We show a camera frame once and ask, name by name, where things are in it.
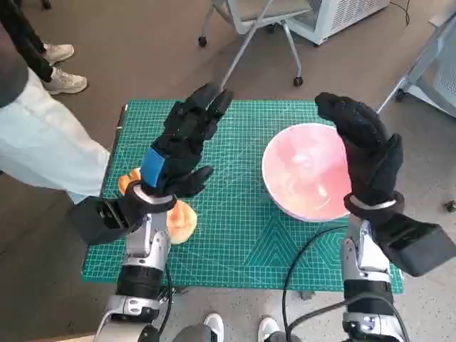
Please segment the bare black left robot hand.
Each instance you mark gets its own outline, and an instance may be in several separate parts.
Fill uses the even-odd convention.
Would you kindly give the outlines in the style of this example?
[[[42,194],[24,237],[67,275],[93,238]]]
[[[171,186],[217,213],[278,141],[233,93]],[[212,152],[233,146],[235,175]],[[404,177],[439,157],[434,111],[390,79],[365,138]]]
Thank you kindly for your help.
[[[164,121],[164,130],[145,153],[141,185],[148,195],[193,197],[205,188],[212,166],[197,168],[204,142],[211,140],[234,98],[213,83],[177,101]]]

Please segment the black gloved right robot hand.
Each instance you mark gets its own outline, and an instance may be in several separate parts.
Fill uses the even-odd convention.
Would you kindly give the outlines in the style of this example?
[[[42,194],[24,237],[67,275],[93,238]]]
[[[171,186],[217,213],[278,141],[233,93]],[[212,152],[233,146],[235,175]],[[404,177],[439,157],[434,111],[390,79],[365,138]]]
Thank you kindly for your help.
[[[379,114],[346,96],[320,93],[318,115],[331,121],[346,149],[351,181],[349,197],[369,207],[397,200],[395,191],[404,153],[402,137],[388,133]]]

